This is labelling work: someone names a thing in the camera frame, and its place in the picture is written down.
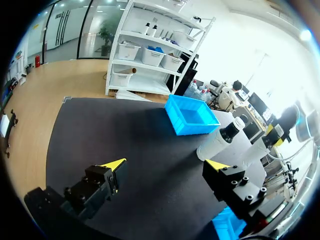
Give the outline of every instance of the black cap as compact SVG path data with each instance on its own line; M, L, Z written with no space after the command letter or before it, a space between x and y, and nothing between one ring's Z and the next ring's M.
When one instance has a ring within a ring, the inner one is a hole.
M242 114L240 118L245 124L248 122L248 117L246 115Z

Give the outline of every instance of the white bottle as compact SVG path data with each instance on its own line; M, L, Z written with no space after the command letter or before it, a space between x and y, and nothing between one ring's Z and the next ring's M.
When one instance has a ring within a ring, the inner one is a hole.
M246 122L248 121L248 118L244 115L241 117L237 116L228 126L220 128L211 134L210 137L197 148L196 154L198 158L201 161L205 161L206 159L210 160L226 147L230 146L234 136L245 127L242 118Z
M202 100L202 96L203 96L203 94L205 93L206 91L205 90L196 90L195 92L194 92L194 95L193 95L193 98L194 99L198 99L198 100Z
M196 82L197 82L196 80L193 80L193 82L188 86L188 88L185 90L185 92L183 94L184 97L191 98L191 96L194 94L195 90L198 89Z
M146 25L144 26L144 29L142 31L142 34L143 35L146 35L148 30L149 30L149 27L150 27L150 22L147 22Z
M240 156L238 161L242 163L246 169L249 168L251 164L260 162L260 159L270 153L270 148L272 147L270 142L276 143L284 134L282 127L277 124L266 136L262 136L255 141L254 144Z
M156 31L157 31L157 25L154 25L154 27L151 29L151 32L150 32L150 37L154 37L155 34L156 34Z

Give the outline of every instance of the blue box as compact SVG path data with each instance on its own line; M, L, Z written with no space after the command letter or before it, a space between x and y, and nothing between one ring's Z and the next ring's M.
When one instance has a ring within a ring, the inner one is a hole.
M212 219L212 222L220 240L238 240L247 225L244 220L239 220L228 206Z
M220 126L214 113L201 100L170 95L164 108L178 136L209 134Z

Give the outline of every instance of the glass door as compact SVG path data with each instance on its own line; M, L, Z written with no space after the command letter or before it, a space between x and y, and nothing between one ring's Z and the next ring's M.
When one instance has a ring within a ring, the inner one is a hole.
M77 59L81 27L90 0L62 0L52 10L44 41L44 62Z
M31 23L28 31L28 48L27 48L27 63L35 64L36 55L40 55L40 63L42 63L42 47L44 42L44 29L46 27L52 5L40 12Z
M109 59L126 6L126 2L116 0L92 1L83 25L78 58Z

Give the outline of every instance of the white plastic basket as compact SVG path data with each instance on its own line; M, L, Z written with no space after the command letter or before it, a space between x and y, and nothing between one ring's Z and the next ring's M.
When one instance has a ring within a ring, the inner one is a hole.
M119 43L119 59L135 60L138 50L141 46Z
M169 54L165 55L161 61L161 66L164 69L168 69L171 71L178 71L179 67L185 60L181 59L180 57L174 57Z
M157 2L159 5L179 13L189 0L157 0Z
M165 53L153 51L143 47L141 60L144 64L158 67L165 55Z
M131 74L116 73L112 69L110 85L119 86L119 87L127 87L129 85L129 81L130 81L130 78L132 75L133 75L133 73L131 73Z
M188 50L192 47L195 41L197 41L195 38L185 34L182 31L173 31L173 36L171 39L176 41L180 47Z

